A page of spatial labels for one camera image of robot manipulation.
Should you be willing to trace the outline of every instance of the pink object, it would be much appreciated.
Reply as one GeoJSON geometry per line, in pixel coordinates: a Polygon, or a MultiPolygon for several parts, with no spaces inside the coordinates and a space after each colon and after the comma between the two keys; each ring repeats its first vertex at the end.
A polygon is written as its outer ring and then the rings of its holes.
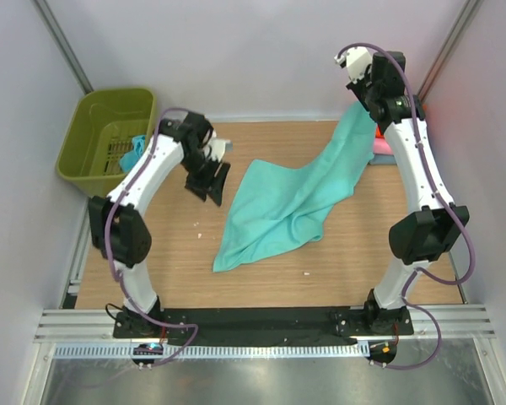
{"type": "Polygon", "coordinates": [[[375,138],[373,143],[374,154],[394,154],[391,151],[390,145],[383,138],[375,138]]]}

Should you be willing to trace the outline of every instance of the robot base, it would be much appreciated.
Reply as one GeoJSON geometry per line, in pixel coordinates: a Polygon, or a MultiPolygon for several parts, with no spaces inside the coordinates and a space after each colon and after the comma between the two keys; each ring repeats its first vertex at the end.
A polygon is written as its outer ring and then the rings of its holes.
{"type": "Polygon", "coordinates": [[[349,338],[355,336],[410,336],[414,334],[411,314],[403,306],[394,310],[380,309],[377,305],[373,290],[363,304],[363,309],[348,309],[340,312],[340,336],[349,338]]]}
{"type": "MultiPolygon", "coordinates": [[[[152,310],[148,316],[156,321],[163,321],[163,312],[161,311],[161,304],[159,297],[153,305],[152,310]]],[[[116,314],[115,327],[112,332],[112,337],[116,339],[139,339],[139,338],[159,338],[161,336],[161,327],[148,322],[141,317],[137,312],[128,310],[125,306],[122,307],[121,312],[116,314]]]]}

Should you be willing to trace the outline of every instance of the metal frame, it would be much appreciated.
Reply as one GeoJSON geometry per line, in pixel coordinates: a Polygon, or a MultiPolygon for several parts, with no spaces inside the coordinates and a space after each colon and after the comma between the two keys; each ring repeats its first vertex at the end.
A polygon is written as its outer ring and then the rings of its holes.
{"type": "MultiPolygon", "coordinates": [[[[493,398],[496,403],[506,404],[506,383],[495,349],[497,340],[485,306],[427,305],[425,308],[438,320],[443,338],[474,339],[493,398]]],[[[415,334],[413,336],[401,336],[401,339],[437,338],[433,323],[423,312],[410,309],[410,313],[415,334]]],[[[51,360],[57,350],[59,356],[67,355],[68,358],[84,358],[85,354],[92,355],[99,350],[103,353],[100,356],[103,355],[106,359],[122,359],[124,356],[130,355],[131,343],[139,344],[154,340],[114,339],[112,337],[113,326],[114,321],[106,315],[104,310],[45,310],[35,333],[34,345],[39,350],[35,358],[35,366],[30,377],[24,405],[37,404],[41,400],[49,375],[51,360]]],[[[356,357],[356,355],[360,355],[357,350],[363,350],[362,346],[367,341],[390,338],[392,337],[360,336],[357,337],[359,344],[355,349],[335,349],[323,352],[314,348],[304,352],[295,348],[289,349],[288,353],[291,356],[296,354],[297,357],[356,357]]],[[[219,353],[226,353],[230,358],[236,356],[239,358],[240,355],[246,358],[283,356],[279,352],[273,354],[262,350],[257,353],[254,348],[236,353],[220,350],[219,353]]],[[[214,354],[207,353],[206,350],[200,348],[193,349],[186,357],[188,359],[207,359],[214,358],[214,354]]],[[[217,354],[216,357],[219,359],[223,358],[224,355],[217,354]]]]}
{"type": "Polygon", "coordinates": [[[67,62],[67,65],[69,65],[69,67],[71,68],[73,76],[75,76],[75,78],[77,79],[78,84],[81,86],[84,93],[87,94],[94,91],[92,84],[90,83],[88,77],[86,76],[86,73],[84,72],[81,63],[75,56],[73,48],[71,47],[71,45],[69,45],[69,41],[64,35],[62,28],[58,24],[58,21],[54,16],[54,14],[52,13],[51,8],[47,4],[47,1],[46,0],[31,0],[31,1],[34,4],[35,9],[39,13],[41,20],[43,21],[43,24],[45,24],[45,26],[49,30],[52,39],[56,42],[58,49],[60,50],[60,53],[67,62]]]}
{"type": "MultiPolygon", "coordinates": [[[[83,91],[85,93],[93,91],[88,77],[46,0],[31,1],[83,91]]],[[[433,65],[429,69],[419,90],[418,95],[422,100],[427,98],[442,68],[453,54],[461,36],[468,28],[482,2],[483,0],[467,0],[461,9],[455,24],[448,33],[439,54],[435,57],[433,65]]],[[[78,292],[88,250],[89,225],[88,215],[85,213],[78,241],[74,247],[70,278],[65,288],[66,296],[74,296],[78,292]]],[[[503,373],[503,362],[499,358],[498,341],[487,316],[485,306],[428,305],[426,308],[439,321],[443,338],[474,339],[493,399],[495,403],[506,404],[506,379],[503,373]]],[[[429,318],[419,310],[410,310],[410,312],[416,332],[413,336],[402,336],[401,339],[435,339],[437,337],[436,330],[429,318]]],[[[35,333],[34,345],[36,351],[34,364],[31,376],[27,381],[23,404],[33,405],[40,403],[51,370],[51,361],[57,348],[66,348],[68,345],[78,346],[79,344],[109,347],[111,345],[123,345],[124,343],[136,343],[147,340],[114,339],[112,337],[113,326],[114,322],[103,310],[45,310],[35,333]]],[[[358,337],[358,340],[364,342],[383,338],[390,337],[361,336],[358,337]]]]}
{"type": "Polygon", "coordinates": [[[444,44],[442,44],[439,53],[434,59],[433,65],[423,80],[422,87],[420,87],[420,90],[418,91],[418,97],[420,97],[421,101],[425,101],[427,99],[431,88],[437,80],[437,77],[440,75],[443,67],[446,66],[449,58],[454,53],[457,44],[459,44],[459,41],[471,24],[472,19],[474,19],[474,16],[482,3],[483,0],[466,0],[465,4],[461,8],[454,25],[444,40],[444,44]]]}
{"type": "MultiPolygon", "coordinates": [[[[493,326],[483,305],[425,305],[424,308],[430,310],[439,322],[443,338],[494,338],[493,326]]],[[[409,312],[415,334],[401,336],[401,339],[437,338],[427,315],[419,310],[410,309],[409,312]]],[[[104,310],[45,310],[35,332],[34,343],[124,342],[112,337],[113,327],[114,321],[104,310]]],[[[385,338],[391,337],[357,337],[358,340],[385,338]]]]}
{"type": "Polygon", "coordinates": [[[69,277],[67,285],[64,288],[61,307],[67,309],[74,308],[77,301],[78,291],[86,266],[90,247],[90,222],[88,215],[88,204],[83,211],[83,219],[79,229],[78,238],[73,247],[73,259],[69,266],[69,277]]]}

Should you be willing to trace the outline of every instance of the black mounting bracket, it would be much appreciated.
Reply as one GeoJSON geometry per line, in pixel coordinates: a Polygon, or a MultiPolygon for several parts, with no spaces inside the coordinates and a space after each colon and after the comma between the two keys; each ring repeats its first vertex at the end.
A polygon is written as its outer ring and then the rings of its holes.
{"type": "MultiPolygon", "coordinates": [[[[113,202],[110,198],[91,197],[88,204],[92,245],[107,258],[105,222],[113,202]]],[[[119,206],[110,225],[110,248],[114,259],[128,267],[142,262],[152,246],[152,236],[141,214],[132,206],[119,206]]]]}
{"type": "Polygon", "coordinates": [[[221,206],[230,163],[210,159],[204,154],[203,148],[212,137],[212,124],[204,115],[188,112],[183,121],[163,119],[159,133],[172,137],[184,149],[182,165],[188,172],[186,189],[203,201],[208,196],[221,206]]]}
{"type": "MultiPolygon", "coordinates": [[[[148,316],[156,321],[164,320],[159,297],[153,305],[152,310],[148,313],[148,316]]],[[[122,306],[121,311],[116,314],[112,337],[116,339],[160,338],[161,327],[148,322],[137,312],[128,310],[125,306],[122,306]]]]}

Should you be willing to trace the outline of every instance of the metal floor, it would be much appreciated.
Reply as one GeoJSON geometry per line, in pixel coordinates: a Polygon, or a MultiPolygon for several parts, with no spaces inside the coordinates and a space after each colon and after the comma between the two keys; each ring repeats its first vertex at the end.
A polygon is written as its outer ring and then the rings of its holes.
{"type": "MultiPolygon", "coordinates": [[[[415,364],[434,340],[400,341],[395,364],[415,364]]],[[[54,359],[45,405],[493,404],[474,341],[447,339],[414,371],[382,370],[360,358],[187,360],[154,370],[124,359],[54,359]]]]}

